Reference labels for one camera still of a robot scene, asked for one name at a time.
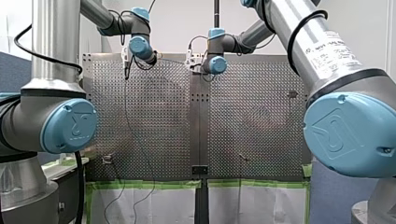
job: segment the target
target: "label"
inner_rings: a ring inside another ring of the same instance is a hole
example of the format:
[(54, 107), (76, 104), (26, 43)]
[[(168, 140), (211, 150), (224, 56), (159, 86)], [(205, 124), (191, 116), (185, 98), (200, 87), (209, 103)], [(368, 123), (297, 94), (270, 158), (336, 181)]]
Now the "label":
[(361, 65), (340, 35), (326, 32), (327, 38), (305, 50), (305, 55), (321, 77), (330, 77), (340, 68)]

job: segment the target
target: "light blue joint cap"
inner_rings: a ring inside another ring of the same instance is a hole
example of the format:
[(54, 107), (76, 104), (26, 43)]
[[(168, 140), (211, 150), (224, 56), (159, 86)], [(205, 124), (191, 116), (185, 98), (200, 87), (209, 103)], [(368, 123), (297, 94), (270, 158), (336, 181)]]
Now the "light blue joint cap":
[(225, 30), (223, 28), (212, 28), (209, 30), (209, 39), (214, 39), (219, 36), (225, 35)]
[(149, 21), (149, 12), (143, 7), (133, 7), (132, 12), (146, 21)]
[(396, 111), (374, 97), (333, 92), (306, 111), (304, 137), (312, 153), (342, 175), (396, 175)]
[(41, 146), (52, 154), (82, 150), (93, 138), (96, 123), (96, 111), (89, 101), (65, 101), (47, 118), (40, 135)]
[(149, 59), (152, 55), (152, 48), (149, 42), (140, 35), (132, 37), (129, 42), (129, 50), (141, 60)]
[(209, 61), (209, 68), (211, 74), (219, 75), (227, 69), (227, 61), (221, 56), (216, 56)]
[(256, 0), (241, 0), (241, 4), (244, 7), (253, 7), (256, 4)]

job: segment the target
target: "perforated metal panel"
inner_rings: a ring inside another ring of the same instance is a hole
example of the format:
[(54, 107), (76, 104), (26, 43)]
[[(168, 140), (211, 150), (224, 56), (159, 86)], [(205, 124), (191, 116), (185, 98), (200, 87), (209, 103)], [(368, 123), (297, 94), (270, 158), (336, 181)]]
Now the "perforated metal panel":
[[(151, 179), (147, 159), (156, 179), (190, 178), (190, 77), (183, 64), (133, 66), (127, 82), (119, 54), (86, 55), (84, 68), (84, 89), (99, 118), (88, 179)], [(118, 174), (102, 164), (110, 154)]]
[(210, 87), (210, 177), (302, 178), (305, 93), (283, 56), (229, 61)]
[[(126, 86), (119, 54), (84, 60), (84, 89), (99, 114), (89, 180), (151, 179), (145, 153), (163, 180), (190, 179), (199, 164), (209, 178), (303, 177), (306, 97), (286, 57), (228, 57), (227, 73), (210, 84), (183, 64), (159, 61), (150, 71), (134, 67)], [(118, 174), (102, 164), (109, 154)]]

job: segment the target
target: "black cable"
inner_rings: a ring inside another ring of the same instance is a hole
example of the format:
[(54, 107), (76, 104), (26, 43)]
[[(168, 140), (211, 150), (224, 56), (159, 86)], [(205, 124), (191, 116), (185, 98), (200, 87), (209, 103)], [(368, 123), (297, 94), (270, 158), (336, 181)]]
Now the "black cable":
[(144, 158), (146, 160), (146, 163), (148, 165), (149, 170), (151, 171), (152, 182), (153, 182), (152, 189), (148, 193), (148, 195), (146, 197), (144, 197), (143, 199), (141, 199), (141, 200), (137, 201), (136, 203), (134, 203), (134, 206), (133, 206), (133, 209), (134, 209), (134, 224), (136, 224), (136, 222), (137, 222), (136, 206), (138, 204), (142, 203), (143, 201), (145, 201), (154, 192), (156, 180), (155, 180), (155, 175), (154, 175), (154, 169), (151, 166), (151, 161), (149, 159), (149, 156), (147, 155), (146, 151), (143, 149), (143, 144), (140, 141), (139, 136), (136, 133), (134, 133), (134, 130), (132, 129), (132, 126), (131, 126), (131, 122), (129, 121), (128, 109), (127, 109), (127, 94), (126, 94), (127, 83), (128, 83), (128, 81), (125, 80), (125, 86), (124, 86), (124, 111), (125, 111), (125, 118), (126, 118), (126, 121), (127, 121), (127, 124), (128, 124), (129, 131), (134, 136), (134, 139), (136, 139), (136, 141), (138, 142), (140, 151), (141, 151), (141, 153), (143, 154), (143, 156), (144, 156)]
[(79, 151), (75, 152), (77, 172), (78, 172), (78, 210), (75, 224), (82, 223), (82, 216), (84, 215), (84, 196), (85, 196), (85, 180), (84, 180), (84, 166), (82, 165), (81, 154)]
[[(119, 172), (118, 172), (118, 170), (117, 170), (117, 168), (116, 168), (116, 164), (115, 164), (114, 162), (112, 163), (112, 167), (113, 167), (113, 169), (114, 169), (114, 173), (116, 173), (116, 178), (121, 182), (120, 174), (119, 174)], [(125, 182), (126, 182), (126, 180), (123, 181), (122, 190), (121, 190), (119, 196), (117, 196), (117, 198), (113, 199), (113, 200), (112, 200), (110, 203), (108, 203), (107, 206), (105, 207), (105, 211), (103, 212), (103, 215), (104, 215), (104, 217), (105, 217), (105, 221), (106, 221), (107, 224), (110, 224), (110, 222), (109, 222), (108, 219), (107, 219), (107, 209), (110, 207), (111, 204), (113, 204), (114, 202), (116, 202), (116, 201), (122, 196), (122, 193), (125, 191)]]
[(150, 13), (150, 12), (151, 12), (151, 10), (152, 10), (152, 7), (154, 7), (154, 3), (155, 3), (155, 1), (156, 1), (156, 0), (152, 0), (152, 3), (151, 3), (151, 5), (149, 6), (148, 13)]
[[(204, 58), (205, 58), (206, 54), (207, 54), (207, 51), (205, 51), (204, 57), (203, 57), (202, 60), (201, 60), (201, 64), (204, 64)], [(213, 80), (215, 80), (215, 77), (216, 77), (216, 76), (217, 76), (217, 75), (213, 75), (212, 78), (210, 78), (209, 80), (207, 80), (207, 79), (205, 78), (204, 74), (202, 73), (202, 70), (201, 70), (201, 79), (203, 79), (205, 82), (211, 83)]]
[(112, 12), (117, 15), (117, 27), (119, 28), (119, 31), (120, 31), (120, 43), (122, 46), (124, 46), (126, 24), (125, 24), (125, 20), (122, 18), (122, 13), (120, 14), (119, 12), (117, 12), (115, 10), (111, 10), (111, 9), (109, 10), (109, 12)]
[(263, 0), (262, 0), (262, 20), (264, 21), (268, 30), (270, 30), (272, 33), (276, 34), (276, 31), (270, 26), (270, 23), (268, 22), (267, 15), (265, 13), (265, 3)]
[(134, 61), (134, 63), (136, 64), (136, 66), (138, 67), (138, 68), (140, 68), (141, 70), (144, 70), (144, 71), (148, 71), (148, 70), (151, 70), (151, 68), (153, 68), (154, 66), (155, 66), (155, 64), (152, 64), (152, 65), (150, 65), (149, 67), (145, 67), (145, 65), (143, 65), (142, 63), (140, 63), (140, 62), (138, 62), (137, 61), (137, 59), (136, 59), (136, 57), (133, 55), (132, 56), (132, 60)]
[(262, 46), (256, 47), (255, 49), (263, 49), (263, 48), (267, 47), (275, 39), (275, 36), (276, 36), (276, 34), (274, 34), (273, 37), (271, 37), (271, 39), (267, 43), (263, 44)]
[(20, 42), (19, 42), (20, 38), (23, 35), (25, 35), (30, 29), (32, 29), (32, 24), (30, 24), (26, 29), (24, 29), (22, 32), (20, 32), (15, 37), (14, 43), (15, 43), (16, 46), (18, 46), (18, 48), (22, 49), (23, 51), (25, 51), (25, 52), (27, 52), (29, 54), (32, 54), (33, 56), (36, 56), (37, 58), (40, 58), (42, 60), (46, 60), (46, 61), (51, 62), (51, 63), (59, 63), (59, 64), (63, 64), (63, 65), (69, 66), (69, 67), (76, 68), (78, 70), (78, 74), (79, 75), (82, 73), (82, 67), (79, 66), (76, 63), (67, 63), (67, 62), (64, 62), (64, 61), (61, 61), (61, 60), (57, 60), (57, 59), (54, 59), (54, 58), (51, 58), (51, 57), (47, 57), (45, 55), (38, 54), (38, 53), (36, 53), (36, 52), (34, 52), (32, 50), (29, 50), (29, 49), (25, 48), (23, 45), (21, 45)]
[(235, 43), (235, 44), (233, 45), (233, 51), (235, 51), (235, 47), (238, 47), (239, 52), (236, 52), (236, 55), (238, 55), (239, 57), (242, 56), (243, 51), (242, 51), (242, 47), (241, 47), (241, 46), (243, 46), (243, 45), (241, 45), (241, 44), (239, 43), (239, 41), (237, 40), (237, 38), (235, 37), (235, 35), (229, 35), (229, 34), (226, 34), (226, 35), (230, 36), (230, 37), (233, 39), (233, 42)]
[(297, 27), (294, 29), (294, 31), (291, 33), (290, 39), (289, 39), (289, 44), (288, 44), (288, 60), (289, 60), (289, 64), (291, 69), (297, 74), (297, 76), (299, 76), (298, 72), (297, 72), (297, 68), (294, 64), (293, 61), (293, 45), (294, 42), (296, 40), (297, 34), (300, 33), (301, 29), (304, 28), (304, 26), (311, 21), (314, 18), (317, 17), (323, 17), (326, 20), (329, 17), (329, 14), (327, 13), (327, 11), (325, 10), (317, 10), (314, 11), (313, 13), (309, 14), (308, 16), (306, 16), (305, 18), (303, 18), (300, 23), (297, 25)]
[(192, 42), (194, 42), (194, 40), (196, 40), (196, 39), (198, 39), (198, 38), (202, 38), (202, 39), (206, 39), (206, 40), (207, 40), (207, 37), (206, 37), (206, 36), (204, 36), (204, 35), (198, 35), (198, 36), (194, 37), (194, 38), (190, 41), (190, 44), (189, 44), (188, 49), (192, 49)]

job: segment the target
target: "white wall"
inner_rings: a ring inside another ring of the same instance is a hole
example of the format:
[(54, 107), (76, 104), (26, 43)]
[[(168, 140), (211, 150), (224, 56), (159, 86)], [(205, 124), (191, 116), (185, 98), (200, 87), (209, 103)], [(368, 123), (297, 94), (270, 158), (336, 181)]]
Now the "white wall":
[[(229, 34), (239, 35), (259, 19), (253, 9), (242, 7), (239, 0), (221, 0), (220, 27)], [(150, 0), (103, 0), (106, 7), (122, 11), (131, 7), (149, 8)], [(213, 0), (157, 0), (150, 14), (151, 44), (160, 52), (184, 53), (190, 40), (207, 35), (213, 27)], [(104, 52), (120, 52), (120, 38), (104, 38)], [(196, 51), (204, 52), (206, 42), (196, 40)], [(286, 54), (276, 38), (260, 54)]]
[[(240, 34), (258, 19), (253, 9), (239, 0), (221, 0), (220, 26), (230, 34)], [(13, 44), (13, 38), (31, 22), (32, 0), (0, 0), (0, 51), (30, 59)], [(148, 8), (151, 0), (103, 0), (111, 9)], [(396, 78), (396, 4), (392, 0), (322, 0), (329, 11), (329, 24), (340, 33), (358, 58), (367, 66), (386, 69)], [(207, 35), (213, 26), (213, 0), (157, 0), (151, 12), (151, 41), (160, 52), (183, 53), (196, 35)], [(31, 47), (28, 33), (22, 44)], [(206, 43), (194, 42), (195, 51), (205, 51)], [(120, 52), (119, 37), (100, 37), (95, 26), (81, 16), (80, 52)], [(260, 54), (286, 54), (276, 38)]]
[[(31, 60), (32, 56), (14, 44), (15, 36), (32, 23), (32, 0), (0, 0), (0, 51)], [(101, 37), (96, 27), (81, 16), (80, 53), (101, 52)], [(32, 47), (32, 32), (20, 40)]]
[(340, 34), (363, 64), (387, 69), (392, 1), (322, 0), (320, 7), (329, 12), (330, 28)]
[[(221, 0), (220, 26), (227, 33), (240, 34), (258, 19), (253, 9), (240, 5), (239, 0)], [(149, 8), (150, 0), (103, 0), (106, 7), (121, 11), (131, 7)], [(338, 32), (352, 48), (362, 63), (369, 67), (391, 72), (391, 53), (396, 46), (389, 23), (392, 0), (322, 0), (320, 7), (329, 14), (331, 29)], [(184, 53), (190, 40), (196, 35), (207, 35), (213, 26), (213, 0), (157, 0), (150, 15), (152, 46), (160, 52)], [(103, 52), (120, 52), (118, 37), (103, 37)], [(200, 39), (193, 45), (196, 51), (204, 52), (206, 43)], [(278, 39), (258, 54), (286, 54)]]

